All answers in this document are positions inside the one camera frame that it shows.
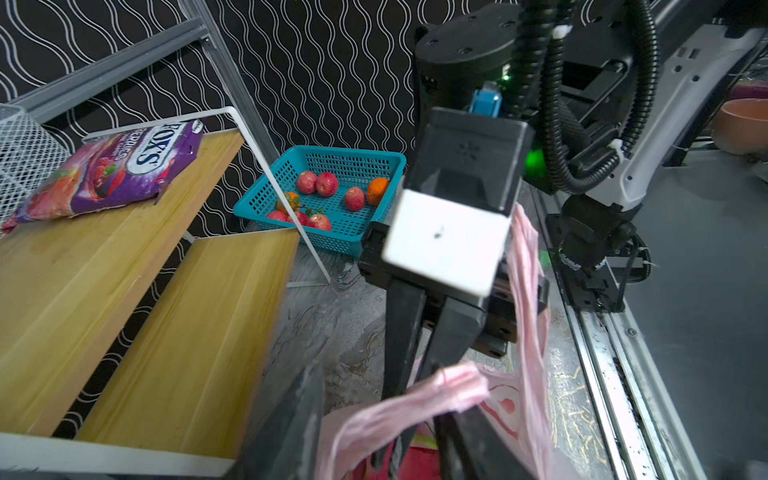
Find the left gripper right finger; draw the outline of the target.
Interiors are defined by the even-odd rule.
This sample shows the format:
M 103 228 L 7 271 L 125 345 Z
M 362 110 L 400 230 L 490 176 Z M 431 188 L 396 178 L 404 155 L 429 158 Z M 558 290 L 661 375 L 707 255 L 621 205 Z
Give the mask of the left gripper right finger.
M 434 418 L 442 479 L 533 480 L 479 407 Z

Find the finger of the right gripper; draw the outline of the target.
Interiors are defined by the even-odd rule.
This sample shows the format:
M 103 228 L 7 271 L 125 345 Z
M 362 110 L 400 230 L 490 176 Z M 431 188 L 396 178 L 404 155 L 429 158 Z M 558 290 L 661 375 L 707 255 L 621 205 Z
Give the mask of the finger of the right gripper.
M 486 312 L 476 304 L 448 298 L 438 317 L 427 344 L 417 378 L 430 375 L 429 370 L 440 364 L 457 363 L 475 342 L 486 323 Z
M 422 288 L 411 284 L 390 284 L 386 289 L 382 401 L 402 395 L 408 387 L 426 298 Z

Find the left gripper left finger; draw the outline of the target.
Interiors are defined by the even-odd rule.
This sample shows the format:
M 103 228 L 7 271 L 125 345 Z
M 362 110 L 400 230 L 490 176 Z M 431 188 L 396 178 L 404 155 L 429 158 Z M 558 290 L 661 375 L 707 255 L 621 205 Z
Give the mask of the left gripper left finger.
M 312 479 L 324 405 L 321 365 L 306 366 L 252 441 L 226 473 L 227 479 Z

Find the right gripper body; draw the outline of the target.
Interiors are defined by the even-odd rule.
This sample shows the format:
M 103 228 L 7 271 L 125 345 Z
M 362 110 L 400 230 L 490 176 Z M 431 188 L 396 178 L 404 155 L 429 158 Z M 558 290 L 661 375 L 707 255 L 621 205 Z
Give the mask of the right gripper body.
M 507 353 L 507 345 L 517 341 L 517 319 L 507 270 L 508 258 L 503 257 L 498 264 L 491 294 L 481 298 L 386 263 L 382 259 L 382 251 L 388 230 L 388 225 L 372 222 L 362 237 L 362 253 L 358 267 L 366 282 L 387 290 L 394 281 L 399 280 L 425 291 L 426 304 L 422 325 L 429 329 L 435 327 L 449 297 L 482 307 L 487 313 L 486 323 L 472 348 L 489 357 L 504 356 Z

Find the pink plastic grocery bag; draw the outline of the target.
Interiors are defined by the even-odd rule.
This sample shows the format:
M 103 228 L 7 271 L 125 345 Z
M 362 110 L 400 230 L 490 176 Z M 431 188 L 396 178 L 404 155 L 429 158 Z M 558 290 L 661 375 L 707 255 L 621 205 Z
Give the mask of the pink plastic grocery bag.
M 317 447 L 315 478 L 345 479 L 373 453 L 387 454 L 393 442 L 408 430 L 434 418 L 479 407 L 507 448 L 529 469 L 534 479 L 576 479 L 572 462 L 553 441 L 546 368 L 550 312 L 540 302 L 538 284 L 543 273 L 539 261 L 539 235 L 525 210 L 517 205 L 507 248 L 508 274 L 517 319 L 518 369 L 497 372 L 472 361 L 430 370 L 400 396 L 369 405 L 354 405 L 324 416 Z

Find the pink dragon fruit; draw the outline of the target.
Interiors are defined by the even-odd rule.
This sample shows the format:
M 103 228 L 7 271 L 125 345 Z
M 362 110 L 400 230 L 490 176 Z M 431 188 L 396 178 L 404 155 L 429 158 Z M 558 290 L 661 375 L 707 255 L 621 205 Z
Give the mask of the pink dragon fruit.
M 404 479 L 404 480 L 441 480 L 439 451 L 435 440 L 417 435 L 406 452 L 405 459 L 397 474 L 390 474 L 388 468 L 394 465 L 391 460 L 392 447 L 388 448 L 384 463 L 376 470 L 371 458 L 361 461 L 345 479 Z

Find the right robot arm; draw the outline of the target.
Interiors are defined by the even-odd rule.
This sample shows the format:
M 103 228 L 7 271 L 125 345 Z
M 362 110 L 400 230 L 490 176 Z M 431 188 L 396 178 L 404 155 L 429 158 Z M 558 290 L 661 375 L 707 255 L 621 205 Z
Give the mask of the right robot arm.
M 486 6 L 416 35 L 417 154 L 402 207 L 435 201 L 470 239 L 448 249 L 457 280 L 419 264 L 429 245 L 398 210 L 371 224 L 361 273 L 387 293 L 383 395 L 405 391 L 423 326 L 432 360 L 454 363 L 494 336 L 502 220 L 523 182 L 563 194 L 545 240 L 615 471 L 698 478 L 648 356 L 625 344 L 628 283 L 646 278 L 634 217 L 675 143 L 709 97 L 757 51 L 762 1 L 613 1 L 592 20 L 574 1 Z

